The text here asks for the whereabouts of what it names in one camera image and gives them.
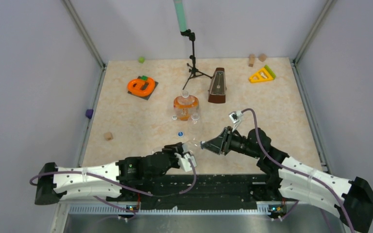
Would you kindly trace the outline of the clear bottle blue cap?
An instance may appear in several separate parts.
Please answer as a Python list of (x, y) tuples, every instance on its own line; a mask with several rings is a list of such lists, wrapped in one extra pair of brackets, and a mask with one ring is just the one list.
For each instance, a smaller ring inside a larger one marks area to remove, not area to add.
[(201, 115), (193, 113), (188, 119), (187, 133), (190, 140), (199, 141), (202, 136), (203, 124)]

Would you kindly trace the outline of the orange clear plastic bottle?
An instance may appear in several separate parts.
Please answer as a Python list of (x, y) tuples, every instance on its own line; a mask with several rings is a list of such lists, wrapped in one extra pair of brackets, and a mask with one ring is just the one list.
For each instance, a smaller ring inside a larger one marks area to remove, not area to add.
[(190, 116), (199, 110), (199, 99), (183, 90), (173, 101), (173, 108), (178, 120), (188, 121)]

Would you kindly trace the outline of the blue water bottle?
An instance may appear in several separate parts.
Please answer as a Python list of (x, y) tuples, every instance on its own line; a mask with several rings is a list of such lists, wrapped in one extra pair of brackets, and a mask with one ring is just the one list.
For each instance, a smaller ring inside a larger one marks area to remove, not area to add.
[(201, 143), (195, 140), (189, 140), (186, 142), (178, 142), (175, 144), (160, 146), (152, 149), (152, 153), (165, 152), (170, 154), (185, 154), (187, 152), (191, 154), (197, 154), (201, 150)]

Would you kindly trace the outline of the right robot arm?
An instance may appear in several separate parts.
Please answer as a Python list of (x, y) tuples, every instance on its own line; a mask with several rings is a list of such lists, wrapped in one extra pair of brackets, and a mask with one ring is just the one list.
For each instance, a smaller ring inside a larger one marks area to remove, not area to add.
[(369, 232), (373, 190), (365, 179), (340, 178), (307, 166), (273, 147), (260, 128), (242, 136), (228, 126), (219, 136), (201, 142), (201, 147), (218, 155), (234, 151), (257, 159), (256, 165), (268, 176), (265, 193), (269, 199), (299, 200), (333, 214), (356, 233)]

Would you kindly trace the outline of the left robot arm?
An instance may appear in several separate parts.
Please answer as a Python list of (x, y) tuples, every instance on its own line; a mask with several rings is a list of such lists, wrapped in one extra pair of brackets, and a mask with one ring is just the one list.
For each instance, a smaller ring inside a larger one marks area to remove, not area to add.
[(100, 166), (61, 167), (55, 162), (46, 163), (30, 179), (36, 187), (34, 203), (51, 205), (64, 200), (106, 197), (132, 200), (136, 193), (152, 196), (151, 191), (137, 189), (145, 181), (163, 177), (172, 169), (196, 172), (193, 152), (183, 143), (166, 145), (144, 157), (127, 157)]

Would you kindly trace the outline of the brown metronome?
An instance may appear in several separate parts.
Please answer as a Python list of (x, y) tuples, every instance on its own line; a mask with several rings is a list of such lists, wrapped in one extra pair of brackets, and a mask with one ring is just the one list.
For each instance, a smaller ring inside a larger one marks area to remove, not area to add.
[(208, 102), (223, 104), (226, 102), (226, 77), (225, 69), (218, 67), (215, 69), (208, 89)]

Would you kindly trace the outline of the wooden cube near left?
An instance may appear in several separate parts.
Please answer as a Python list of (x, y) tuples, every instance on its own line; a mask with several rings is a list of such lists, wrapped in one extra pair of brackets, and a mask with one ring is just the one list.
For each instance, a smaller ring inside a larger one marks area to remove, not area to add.
[(110, 140), (113, 140), (114, 137), (113, 137), (113, 134), (111, 132), (106, 132), (103, 134), (103, 137), (106, 141), (110, 141)]

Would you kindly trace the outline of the yellow triangle toy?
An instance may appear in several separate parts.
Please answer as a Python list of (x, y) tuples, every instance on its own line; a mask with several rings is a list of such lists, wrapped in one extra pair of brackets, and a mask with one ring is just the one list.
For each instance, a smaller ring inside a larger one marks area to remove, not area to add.
[(271, 73), (269, 73), (269, 71), (265, 67), (261, 68), (259, 71), (248, 78), (250, 83), (262, 83), (273, 81), (274, 79), (275, 77)]

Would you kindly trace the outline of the green stick toy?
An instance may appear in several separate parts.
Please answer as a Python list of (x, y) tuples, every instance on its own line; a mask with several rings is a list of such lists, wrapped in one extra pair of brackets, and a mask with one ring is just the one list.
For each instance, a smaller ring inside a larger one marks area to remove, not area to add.
[(266, 71), (271, 75), (271, 77), (273, 79), (276, 78), (276, 74), (272, 71), (272, 69), (268, 66), (268, 65), (265, 65), (264, 68), (266, 69)]

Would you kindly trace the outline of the left wooden block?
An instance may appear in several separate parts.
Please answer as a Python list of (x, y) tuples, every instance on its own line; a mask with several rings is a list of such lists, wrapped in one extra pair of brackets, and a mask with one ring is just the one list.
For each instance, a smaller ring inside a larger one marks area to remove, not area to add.
[(250, 54), (249, 55), (249, 61), (248, 61), (248, 66), (249, 67), (253, 67), (254, 66), (255, 59), (256, 59), (256, 56), (254, 54)]

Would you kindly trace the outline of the wooden block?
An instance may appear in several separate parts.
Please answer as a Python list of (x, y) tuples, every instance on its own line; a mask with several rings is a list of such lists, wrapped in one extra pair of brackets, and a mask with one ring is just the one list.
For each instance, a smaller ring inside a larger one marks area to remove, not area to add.
[(249, 67), (253, 67), (254, 66), (255, 59), (256, 59), (256, 56), (254, 54), (250, 54), (249, 55), (249, 61), (248, 61), (248, 66)]
[(260, 62), (265, 62), (266, 59), (267, 59), (267, 55), (262, 53), (262, 54), (259, 55), (258, 59), (259, 59)]

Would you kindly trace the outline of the purple block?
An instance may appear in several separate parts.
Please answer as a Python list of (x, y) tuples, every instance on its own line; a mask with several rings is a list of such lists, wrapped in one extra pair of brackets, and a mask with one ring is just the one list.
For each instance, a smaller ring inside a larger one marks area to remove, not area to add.
[(93, 114), (94, 114), (94, 110), (93, 109), (87, 109), (85, 111), (85, 117), (88, 118), (88, 119), (92, 119), (93, 118)]

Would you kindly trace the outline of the right wooden block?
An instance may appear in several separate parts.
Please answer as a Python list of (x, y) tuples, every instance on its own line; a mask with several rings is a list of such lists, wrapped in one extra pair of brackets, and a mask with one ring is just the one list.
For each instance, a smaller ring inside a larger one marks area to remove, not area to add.
[(259, 59), (260, 62), (265, 62), (266, 59), (267, 59), (267, 55), (262, 53), (262, 54), (259, 55), (258, 59)]

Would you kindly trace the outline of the small green cube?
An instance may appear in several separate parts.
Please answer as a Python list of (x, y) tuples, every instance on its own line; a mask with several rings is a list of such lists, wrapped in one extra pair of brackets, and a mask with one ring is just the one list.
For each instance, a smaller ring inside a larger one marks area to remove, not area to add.
[(141, 64), (143, 64), (145, 62), (145, 58), (143, 56), (140, 56), (138, 58), (138, 62), (141, 63)]

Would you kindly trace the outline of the green foam microphone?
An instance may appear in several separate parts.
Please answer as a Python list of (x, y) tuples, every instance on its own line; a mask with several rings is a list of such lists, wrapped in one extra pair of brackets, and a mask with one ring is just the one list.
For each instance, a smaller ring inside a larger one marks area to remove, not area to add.
[(184, 5), (182, 0), (173, 0), (175, 12), (177, 16), (179, 31), (181, 33), (184, 33), (188, 30), (187, 28), (187, 20), (186, 15), (184, 11)]

